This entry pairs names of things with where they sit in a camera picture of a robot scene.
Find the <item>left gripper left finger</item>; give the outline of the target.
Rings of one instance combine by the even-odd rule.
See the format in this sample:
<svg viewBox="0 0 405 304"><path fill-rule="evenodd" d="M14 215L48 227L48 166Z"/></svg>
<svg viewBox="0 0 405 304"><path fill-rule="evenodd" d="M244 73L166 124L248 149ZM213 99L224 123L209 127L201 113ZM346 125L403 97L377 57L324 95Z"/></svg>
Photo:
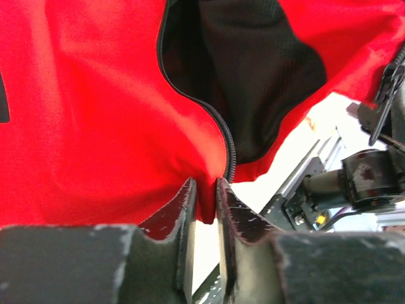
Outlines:
<svg viewBox="0 0 405 304"><path fill-rule="evenodd" d="M190 303L194 179L139 225L1 229L2 303Z"/></svg>

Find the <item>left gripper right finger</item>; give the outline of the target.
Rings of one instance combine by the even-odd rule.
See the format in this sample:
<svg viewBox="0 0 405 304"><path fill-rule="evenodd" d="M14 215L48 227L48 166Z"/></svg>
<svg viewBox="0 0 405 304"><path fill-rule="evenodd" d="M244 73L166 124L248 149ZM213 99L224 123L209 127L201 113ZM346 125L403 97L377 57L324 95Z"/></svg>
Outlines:
<svg viewBox="0 0 405 304"><path fill-rule="evenodd" d="M224 303L403 303L404 235L285 232L216 181Z"/></svg>

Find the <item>red zip jacket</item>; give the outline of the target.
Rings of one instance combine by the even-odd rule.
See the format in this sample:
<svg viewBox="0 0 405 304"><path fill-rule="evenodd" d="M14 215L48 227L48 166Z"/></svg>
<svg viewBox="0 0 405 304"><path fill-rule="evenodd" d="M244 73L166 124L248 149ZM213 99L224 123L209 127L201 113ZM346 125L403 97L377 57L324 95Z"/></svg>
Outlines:
<svg viewBox="0 0 405 304"><path fill-rule="evenodd" d="M210 224L403 42L403 1L2 1L1 225L138 224L188 178Z"/></svg>

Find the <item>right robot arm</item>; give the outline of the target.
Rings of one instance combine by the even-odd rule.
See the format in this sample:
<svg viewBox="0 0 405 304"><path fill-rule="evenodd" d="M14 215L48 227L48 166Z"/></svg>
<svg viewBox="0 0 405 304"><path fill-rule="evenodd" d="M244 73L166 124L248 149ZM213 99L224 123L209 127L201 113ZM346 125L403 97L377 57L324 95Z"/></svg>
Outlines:
<svg viewBox="0 0 405 304"><path fill-rule="evenodd" d="M307 175L296 196L308 224L328 231L338 220L361 213L385 213L404 199L404 49L384 68L374 107L355 107L368 145L386 144L384 151L366 149L341 161L334 171Z"/></svg>

